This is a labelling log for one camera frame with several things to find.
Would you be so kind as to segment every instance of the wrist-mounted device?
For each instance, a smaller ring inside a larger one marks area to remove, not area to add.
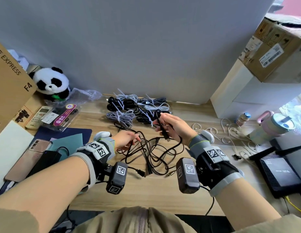
[[[210,188],[209,192],[213,197],[226,185],[242,177],[219,147],[201,147],[200,151],[203,151],[200,155],[188,151],[192,157],[196,157],[196,165],[191,158],[181,158],[176,163],[178,185],[182,193],[195,193],[201,183]]]
[[[99,132],[95,135],[94,141],[79,147],[71,156],[82,158],[89,169],[90,179],[88,186],[82,189],[86,192],[96,180],[103,181],[105,175],[109,176],[106,191],[111,194],[119,194],[125,186],[128,165],[123,162],[116,162],[114,166],[107,163],[115,156],[115,141],[111,138],[110,132]]]

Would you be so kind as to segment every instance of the panda ear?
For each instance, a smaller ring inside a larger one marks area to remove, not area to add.
[[[59,68],[52,67],[51,69],[52,69],[53,71],[59,72],[60,74],[63,74],[63,71],[62,71],[61,69],[59,69]]]
[[[30,72],[30,73],[29,73],[29,76],[30,76],[30,78],[32,78],[32,79],[33,79],[33,77],[34,77],[34,74],[35,74],[34,72]]]

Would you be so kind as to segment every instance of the teal paper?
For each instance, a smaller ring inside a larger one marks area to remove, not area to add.
[[[48,150],[57,151],[57,149],[61,146],[66,147],[70,154],[75,153],[77,148],[83,146],[82,133],[53,140],[52,145]],[[66,149],[61,148],[59,150],[59,153],[62,155],[59,161],[62,161],[67,158]]]

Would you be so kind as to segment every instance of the beige jacket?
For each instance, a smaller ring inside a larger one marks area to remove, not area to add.
[[[0,233],[38,233],[38,222],[29,212],[0,209]],[[73,233],[194,233],[188,224],[171,213],[154,208],[122,208],[105,212],[77,226]],[[287,215],[272,222],[247,227],[238,233],[297,233],[301,218]]]

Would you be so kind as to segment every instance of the person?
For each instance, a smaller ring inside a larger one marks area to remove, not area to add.
[[[180,140],[180,136],[184,145],[193,147],[191,143],[199,135],[185,121],[167,113],[161,114],[160,120],[170,137]],[[141,141],[137,134],[125,130],[112,139],[115,149],[127,149],[131,142]],[[89,181],[89,173],[82,158],[70,156],[20,182],[0,196],[0,232],[49,232]],[[301,218],[281,217],[244,178],[227,184],[215,198],[237,232],[301,232]],[[132,207],[104,212],[74,229],[74,233],[93,232],[195,231],[173,214]]]

